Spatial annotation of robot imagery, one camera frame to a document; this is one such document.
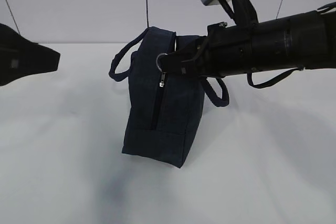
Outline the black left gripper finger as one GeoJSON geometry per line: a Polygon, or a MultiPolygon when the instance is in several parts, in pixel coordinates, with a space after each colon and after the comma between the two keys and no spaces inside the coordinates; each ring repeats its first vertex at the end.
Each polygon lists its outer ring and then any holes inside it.
{"type": "Polygon", "coordinates": [[[60,53],[27,40],[1,24],[1,86],[23,77],[57,71],[60,53]]]}

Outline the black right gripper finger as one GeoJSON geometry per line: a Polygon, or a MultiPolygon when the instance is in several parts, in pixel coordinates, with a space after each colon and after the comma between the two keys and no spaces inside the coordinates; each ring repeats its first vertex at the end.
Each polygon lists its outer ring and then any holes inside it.
{"type": "Polygon", "coordinates": [[[176,75],[198,75],[198,69],[193,58],[186,59],[175,54],[160,57],[160,68],[165,73],[176,75]]]}
{"type": "Polygon", "coordinates": [[[192,58],[198,51],[206,36],[178,36],[174,54],[183,58],[192,58]]]}

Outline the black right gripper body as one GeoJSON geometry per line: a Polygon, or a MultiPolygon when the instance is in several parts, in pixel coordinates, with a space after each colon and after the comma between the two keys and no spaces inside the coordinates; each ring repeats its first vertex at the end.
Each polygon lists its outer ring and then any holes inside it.
{"type": "Polygon", "coordinates": [[[202,77],[223,78],[252,73],[252,25],[207,27],[208,35],[197,53],[196,66],[202,77]]]}

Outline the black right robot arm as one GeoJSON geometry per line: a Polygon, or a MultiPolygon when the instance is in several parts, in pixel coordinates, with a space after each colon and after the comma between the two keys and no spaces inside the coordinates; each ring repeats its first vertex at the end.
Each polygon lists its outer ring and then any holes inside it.
{"type": "Polygon", "coordinates": [[[247,27],[213,24],[207,36],[157,57],[165,73],[223,78],[280,69],[335,68],[335,3],[247,27]]]}

